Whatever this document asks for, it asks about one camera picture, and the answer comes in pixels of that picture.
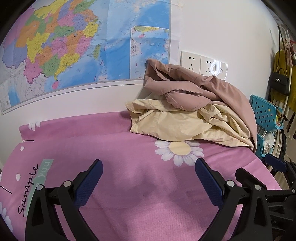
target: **pile of clothes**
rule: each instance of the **pile of clothes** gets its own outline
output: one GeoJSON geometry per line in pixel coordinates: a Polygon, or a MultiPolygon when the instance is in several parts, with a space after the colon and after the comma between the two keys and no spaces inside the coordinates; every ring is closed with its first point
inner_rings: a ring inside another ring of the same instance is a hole
{"type": "Polygon", "coordinates": [[[145,88],[151,91],[148,98],[126,104],[131,132],[174,142],[204,139],[256,151],[254,112],[230,83],[149,59],[145,88]]]}

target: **bed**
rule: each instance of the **bed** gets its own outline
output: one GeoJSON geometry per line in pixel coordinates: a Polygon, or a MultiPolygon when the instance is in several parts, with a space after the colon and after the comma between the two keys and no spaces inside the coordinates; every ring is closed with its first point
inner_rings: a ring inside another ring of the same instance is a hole
{"type": "MultiPolygon", "coordinates": [[[[103,162],[104,172],[80,212],[103,241],[198,240],[218,208],[195,174],[195,157],[202,156],[225,180],[235,181],[236,169],[244,167],[268,189],[280,189],[246,147],[203,140],[170,143],[131,133],[130,125],[127,112],[114,112],[21,126],[23,142],[0,177],[0,213],[14,236],[25,239],[26,215],[38,184],[60,186],[95,159],[103,162]]],[[[238,207],[225,240],[240,211],[238,207]]],[[[67,238],[75,240],[59,206],[57,212],[67,238]]]]}

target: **white outlet panel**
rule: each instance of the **white outlet panel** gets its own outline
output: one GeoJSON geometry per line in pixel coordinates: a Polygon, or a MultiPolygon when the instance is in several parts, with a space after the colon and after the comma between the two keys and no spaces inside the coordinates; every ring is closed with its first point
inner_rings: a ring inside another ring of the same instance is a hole
{"type": "Polygon", "coordinates": [[[198,54],[181,52],[181,66],[189,69],[195,73],[200,73],[200,59],[201,56],[198,54]]]}
{"type": "Polygon", "coordinates": [[[203,76],[214,75],[221,80],[225,80],[227,76],[226,63],[198,54],[182,51],[180,65],[203,76]]]}
{"type": "Polygon", "coordinates": [[[200,74],[203,76],[215,75],[216,60],[208,57],[201,57],[200,60],[200,74]]]}
{"type": "Polygon", "coordinates": [[[215,76],[218,79],[225,80],[227,76],[227,68],[228,65],[226,63],[216,61],[216,70],[215,70],[215,76]]]}

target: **hanging bag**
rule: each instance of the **hanging bag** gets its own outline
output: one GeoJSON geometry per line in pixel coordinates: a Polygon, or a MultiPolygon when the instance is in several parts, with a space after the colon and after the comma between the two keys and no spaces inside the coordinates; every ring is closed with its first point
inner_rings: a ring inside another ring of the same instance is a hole
{"type": "MultiPolygon", "coordinates": [[[[281,30],[280,27],[279,28],[279,61],[280,61],[280,56],[281,56],[281,40],[284,45],[284,39],[283,36],[281,34],[281,30]]],[[[287,57],[286,57],[286,53],[285,53],[285,63],[286,63],[286,69],[284,70],[283,68],[279,67],[279,61],[278,61],[278,66],[276,68],[276,72],[272,73],[269,77],[269,83],[270,83],[270,87],[286,96],[289,96],[289,77],[288,77],[288,69],[287,69],[287,57]],[[283,70],[285,75],[280,74],[280,70],[283,70]]]]}

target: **pink jacket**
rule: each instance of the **pink jacket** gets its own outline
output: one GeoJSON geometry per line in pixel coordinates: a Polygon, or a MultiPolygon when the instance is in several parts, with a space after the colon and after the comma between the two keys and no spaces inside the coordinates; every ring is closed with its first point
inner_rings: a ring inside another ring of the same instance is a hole
{"type": "Polygon", "coordinates": [[[248,127],[256,151],[257,124],[253,109],[246,96],[233,85],[156,59],[148,59],[145,81],[146,89],[165,95],[168,103],[182,110],[194,111],[213,103],[228,105],[248,127]]]}

